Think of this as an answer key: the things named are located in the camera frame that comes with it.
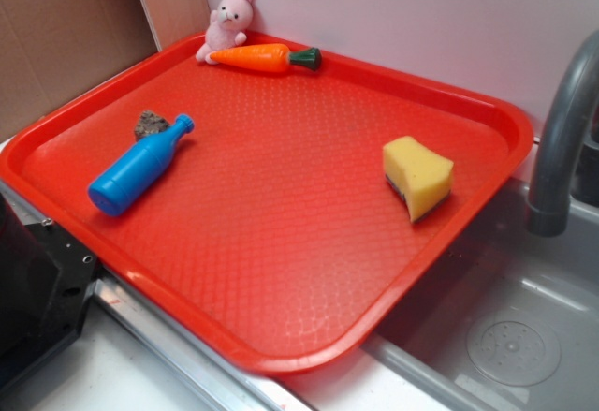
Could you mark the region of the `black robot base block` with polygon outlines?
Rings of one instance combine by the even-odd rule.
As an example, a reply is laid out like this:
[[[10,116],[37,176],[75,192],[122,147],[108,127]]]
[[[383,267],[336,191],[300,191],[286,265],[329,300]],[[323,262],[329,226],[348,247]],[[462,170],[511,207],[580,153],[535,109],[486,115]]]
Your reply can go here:
[[[24,224],[1,199],[1,393],[73,344],[97,256],[52,221]]]

